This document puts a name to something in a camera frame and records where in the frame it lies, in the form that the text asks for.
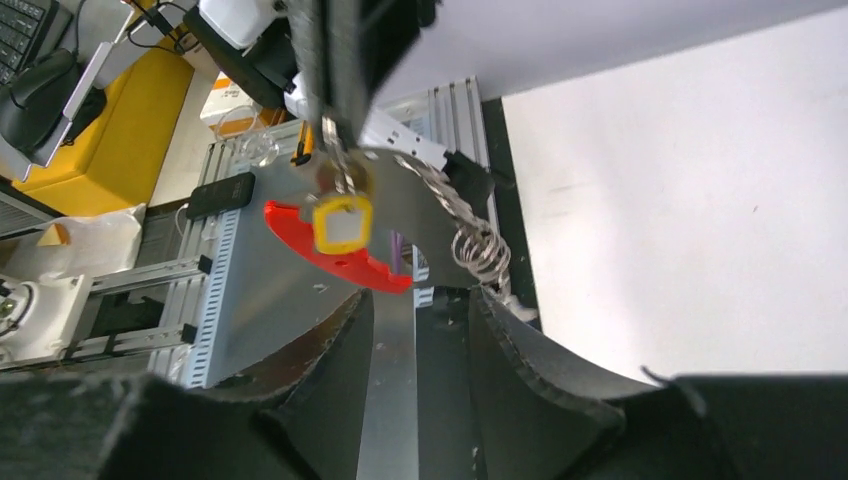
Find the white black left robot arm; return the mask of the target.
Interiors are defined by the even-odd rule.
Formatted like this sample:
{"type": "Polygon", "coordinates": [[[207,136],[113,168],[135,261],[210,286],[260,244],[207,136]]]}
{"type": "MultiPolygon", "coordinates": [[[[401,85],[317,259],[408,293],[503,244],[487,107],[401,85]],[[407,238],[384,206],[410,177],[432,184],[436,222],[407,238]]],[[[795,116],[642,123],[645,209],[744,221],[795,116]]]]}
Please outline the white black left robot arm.
{"type": "Polygon", "coordinates": [[[494,191],[483,166],[403,131],[373,100],[437,18],[434,1],[199,1],[183,21],[217,65],[266,107],[312,127],[319,148],[368,143],[435,169],[438,191],[479,209],[494,191]]]}

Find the key with yellow tag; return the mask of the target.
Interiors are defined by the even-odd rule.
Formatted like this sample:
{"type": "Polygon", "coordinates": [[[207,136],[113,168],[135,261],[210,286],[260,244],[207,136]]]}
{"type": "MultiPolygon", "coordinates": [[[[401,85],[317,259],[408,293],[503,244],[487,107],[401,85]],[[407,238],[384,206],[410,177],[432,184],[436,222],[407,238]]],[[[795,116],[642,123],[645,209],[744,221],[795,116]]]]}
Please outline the key with yellow tag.
{"type": "Polygon", "coordinates": [[[316,175],[320,195],[312,210],[314,245],[321,254],[352,254],[371,240],[373,178],[339,121],[325,114],[320,126],[324,160],[316,175]]]}

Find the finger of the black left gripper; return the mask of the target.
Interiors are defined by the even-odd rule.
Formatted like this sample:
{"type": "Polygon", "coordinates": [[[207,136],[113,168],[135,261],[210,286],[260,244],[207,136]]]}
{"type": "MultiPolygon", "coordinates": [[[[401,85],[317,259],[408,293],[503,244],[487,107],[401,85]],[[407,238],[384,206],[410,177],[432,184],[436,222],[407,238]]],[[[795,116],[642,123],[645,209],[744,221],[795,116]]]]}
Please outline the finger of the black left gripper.
{"type": "Polygon", "coordinates": [[[321,117],[344,126],[344,3],[287,1],[291,43],[307,102],[308,120],[322,145],[321,117]]]}
{"type": "Polygon", "coordinates": [[[437,16],[436,1],[344,3],[344,146],[354,148],[374,96],[437,16]]]}

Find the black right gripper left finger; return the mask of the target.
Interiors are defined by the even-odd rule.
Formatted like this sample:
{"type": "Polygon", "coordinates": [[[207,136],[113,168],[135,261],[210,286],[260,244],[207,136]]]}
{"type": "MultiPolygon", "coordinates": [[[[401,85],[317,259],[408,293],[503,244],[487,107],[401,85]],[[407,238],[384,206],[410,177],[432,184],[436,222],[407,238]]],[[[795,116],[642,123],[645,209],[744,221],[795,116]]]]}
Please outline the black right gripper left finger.
{"type": "Polygon", "coordinates": [[[300,338],[318,354],[271,389],[187,389],[153,374],[1,381],[5,479],[353,479],[374,298],[359,291],[300,338]]]}

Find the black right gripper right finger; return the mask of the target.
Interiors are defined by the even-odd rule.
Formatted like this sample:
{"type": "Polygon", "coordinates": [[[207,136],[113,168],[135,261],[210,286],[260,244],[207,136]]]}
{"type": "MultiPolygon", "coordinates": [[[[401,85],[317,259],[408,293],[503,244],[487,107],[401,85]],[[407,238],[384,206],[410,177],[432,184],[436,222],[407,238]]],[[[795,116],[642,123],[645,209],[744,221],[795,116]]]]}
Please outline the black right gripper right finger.
{"type": "Polygon", "coordinates": [[[843,479],[843,374],[615,374],[470,296],[469,366],[492,479],[843,479]]]}

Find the steel key holder red handle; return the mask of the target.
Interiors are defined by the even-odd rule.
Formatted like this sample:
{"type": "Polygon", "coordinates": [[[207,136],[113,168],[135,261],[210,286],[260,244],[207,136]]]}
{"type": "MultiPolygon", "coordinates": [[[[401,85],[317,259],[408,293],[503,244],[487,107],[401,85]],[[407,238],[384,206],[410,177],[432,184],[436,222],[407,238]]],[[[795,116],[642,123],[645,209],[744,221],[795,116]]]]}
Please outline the steel key holder red handle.
{"type": "Polygon", "coordinates": [[[314,245],[312,210],[320,195],[316,175],[323,158],[314,155],[288,172],[304,180],[316,199],[290,194],[263,207],[266,226],[288,250],[322,273],[360,288],[401,294],[413,287],[409,274],[396,273],[378,254],[380,231],[399,233],[425,256],[427,286],[481,286],[504,305],[516,306],[509,274],[511,250],[492,224],[478,215],[496,185],[481,165],[460,152],[446,152],[436,168],[410,154],[386,148],[360,150],[373,178],[373,227],[362,250],[326,255],[314,245]]]}

